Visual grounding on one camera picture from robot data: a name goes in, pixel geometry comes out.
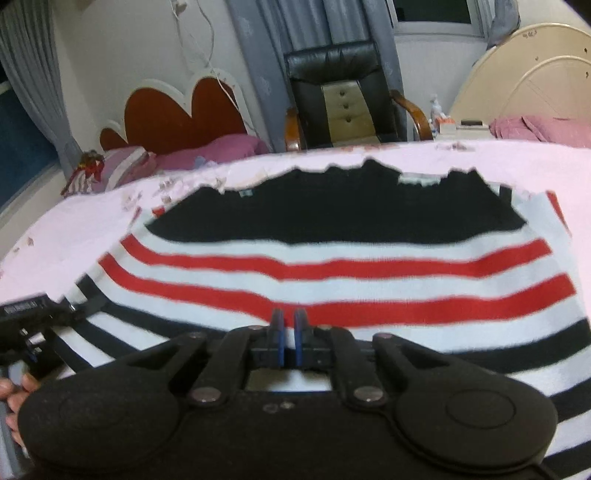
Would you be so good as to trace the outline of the person's left hand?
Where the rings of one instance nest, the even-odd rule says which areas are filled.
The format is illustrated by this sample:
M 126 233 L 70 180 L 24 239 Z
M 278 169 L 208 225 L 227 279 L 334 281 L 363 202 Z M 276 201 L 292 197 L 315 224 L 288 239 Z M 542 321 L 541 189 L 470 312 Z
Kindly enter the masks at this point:
M 40 386 L 41 383 L 32 376 L 30 372 L 23 374 L 19 385 L 15 384 L 8 378 L 1 378 L 1 401 L 8 406 L 8 414 L 6 415 L 5 424 L 10 430 L 10 435 L 13 441 L 24 451 L 26 451 L 26 446 L 18 426 L 19 411 L 27 398 L 37 391 Z

